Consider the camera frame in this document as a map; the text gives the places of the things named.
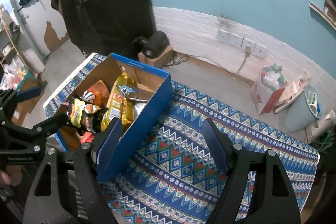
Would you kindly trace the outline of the person's left hand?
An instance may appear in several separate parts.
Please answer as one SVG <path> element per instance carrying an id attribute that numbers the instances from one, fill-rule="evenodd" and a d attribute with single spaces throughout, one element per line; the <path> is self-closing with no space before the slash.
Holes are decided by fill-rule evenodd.
<path id="1" fill-rule="evenodd" d="M 0 183 L 3 185 L 17 186 L 22 181 L 22 166 L 8 165 L 0 170 Z"/>

